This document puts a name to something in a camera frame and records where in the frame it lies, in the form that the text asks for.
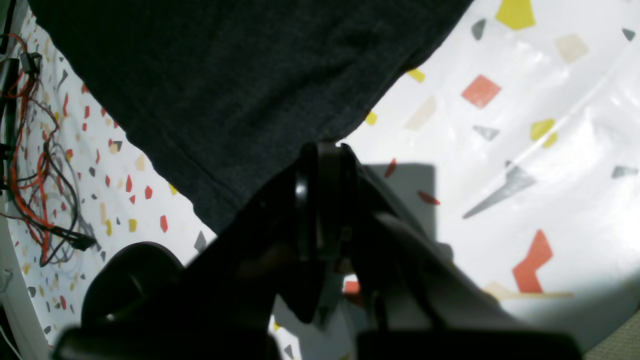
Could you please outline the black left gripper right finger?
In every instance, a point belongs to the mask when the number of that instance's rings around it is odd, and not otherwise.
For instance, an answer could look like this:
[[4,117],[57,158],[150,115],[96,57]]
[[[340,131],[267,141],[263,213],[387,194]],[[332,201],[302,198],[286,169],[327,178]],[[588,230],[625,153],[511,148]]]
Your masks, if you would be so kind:
[[347,145],[318,144],[318,259],[346,260],[365,320],[358,360],[580,360],[510,316],[384,196]]

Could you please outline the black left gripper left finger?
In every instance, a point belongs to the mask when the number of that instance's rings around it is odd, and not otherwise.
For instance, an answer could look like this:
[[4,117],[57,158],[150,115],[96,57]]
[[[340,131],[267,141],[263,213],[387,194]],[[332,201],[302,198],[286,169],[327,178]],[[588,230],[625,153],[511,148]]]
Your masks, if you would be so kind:
[[118,251],[92,280],[57,360],[278,360],[275,297],[311,321],[321,289],[313,213],[321,146],[307,143],[188,265],[161,244]]

